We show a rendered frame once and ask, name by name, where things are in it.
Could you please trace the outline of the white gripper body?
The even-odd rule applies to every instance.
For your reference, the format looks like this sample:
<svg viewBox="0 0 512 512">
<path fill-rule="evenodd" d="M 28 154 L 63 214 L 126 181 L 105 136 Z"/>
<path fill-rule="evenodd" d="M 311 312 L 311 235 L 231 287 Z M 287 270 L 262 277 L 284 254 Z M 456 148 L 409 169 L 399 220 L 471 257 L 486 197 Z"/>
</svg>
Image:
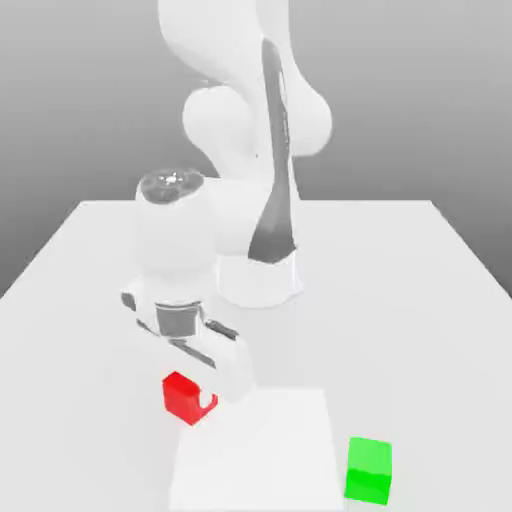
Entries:
<svg viewBox="0 0 512 512">
<path fill-rule="evenodd" d="M 254 383 L 248 344 L 239 332 L 207 319 L 188 338 L 168 338 L 174 368 L 202 390 L 237 403 Z"/>
</svg>

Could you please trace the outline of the small red cube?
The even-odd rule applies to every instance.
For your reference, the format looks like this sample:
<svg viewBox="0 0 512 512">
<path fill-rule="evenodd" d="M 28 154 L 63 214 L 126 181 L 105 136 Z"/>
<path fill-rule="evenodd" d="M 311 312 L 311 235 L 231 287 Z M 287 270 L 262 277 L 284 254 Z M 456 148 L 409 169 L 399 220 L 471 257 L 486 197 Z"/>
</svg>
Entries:
<svg viewBox="0 0 512 512">
<path fill-rule="evenodd" d="M 165 409 L 189 426 L 197 424 L 218 405 L 216 394 L 210 394 L 202 403 L 202 389 L 177 371 L 162 381 L 162 391 Z"/>
</svg>

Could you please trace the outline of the small green cube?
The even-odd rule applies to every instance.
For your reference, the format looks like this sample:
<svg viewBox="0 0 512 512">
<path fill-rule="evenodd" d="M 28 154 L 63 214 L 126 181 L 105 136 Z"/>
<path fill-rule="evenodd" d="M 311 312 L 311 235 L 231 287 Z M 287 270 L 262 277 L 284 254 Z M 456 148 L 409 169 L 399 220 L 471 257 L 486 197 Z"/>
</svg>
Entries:
<svg viewBox="0 0 512 512">
<path fill-rule="evenodd" d="M 344 497 L 387 505 L 392 482 L 392 444 L 351 437 L 348 445 Z"/>
</svg>

